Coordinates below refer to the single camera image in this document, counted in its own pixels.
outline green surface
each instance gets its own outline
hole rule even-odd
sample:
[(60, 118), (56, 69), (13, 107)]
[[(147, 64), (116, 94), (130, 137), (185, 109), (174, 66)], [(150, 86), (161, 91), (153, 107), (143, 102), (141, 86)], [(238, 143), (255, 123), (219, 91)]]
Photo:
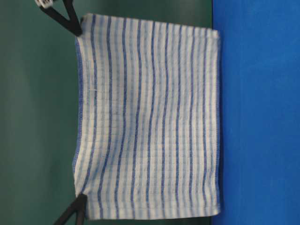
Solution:
[[(75, 0), (74, 6), (78, 16), (92, 12), (211, 27), (210, 0)], [(55, 7), (62, 11), (62, 2)], [(2, 1), (0, 19), (1, 224), (52, 224), (75, 197), (74, 36), (44, 15), (34, 0)], [(205, 225), (209, 218), (85, 222), (131, 223)]]

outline towel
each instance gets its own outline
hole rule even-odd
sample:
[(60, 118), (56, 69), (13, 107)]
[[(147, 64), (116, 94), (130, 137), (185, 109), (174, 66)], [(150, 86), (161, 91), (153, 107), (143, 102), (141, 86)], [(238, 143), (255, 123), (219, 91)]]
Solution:
[(93, 14), (82, 30), (73, 173), (87, 218), (218, 214), (218, 32)]

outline blue fabric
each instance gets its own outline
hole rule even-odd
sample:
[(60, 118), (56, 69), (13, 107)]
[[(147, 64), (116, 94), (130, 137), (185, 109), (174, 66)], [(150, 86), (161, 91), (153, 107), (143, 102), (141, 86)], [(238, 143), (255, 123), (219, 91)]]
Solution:
[(299, 224), (300, 1), (213, 1), (220, 31), (221, 213), (213, 225)]

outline white clip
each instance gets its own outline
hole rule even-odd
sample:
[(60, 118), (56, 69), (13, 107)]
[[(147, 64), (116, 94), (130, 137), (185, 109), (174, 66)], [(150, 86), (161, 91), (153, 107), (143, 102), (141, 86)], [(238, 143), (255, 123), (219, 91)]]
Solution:
[(43, 8), (49, 8), (53, 6), (53, 0), (35, 0), (37, 6), (42, 6)]

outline fabric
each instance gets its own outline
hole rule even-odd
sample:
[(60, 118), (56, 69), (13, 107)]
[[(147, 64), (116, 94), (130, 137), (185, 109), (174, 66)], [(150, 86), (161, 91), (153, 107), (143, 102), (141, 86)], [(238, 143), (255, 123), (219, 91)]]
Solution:
[(76, 194), (89, 219), (219, 213), (219, 35), (88, 14), (76, 39)]
[(300, 1), (214, 0), (222, 37), (222, 213), (213, 225), (300, 221)]

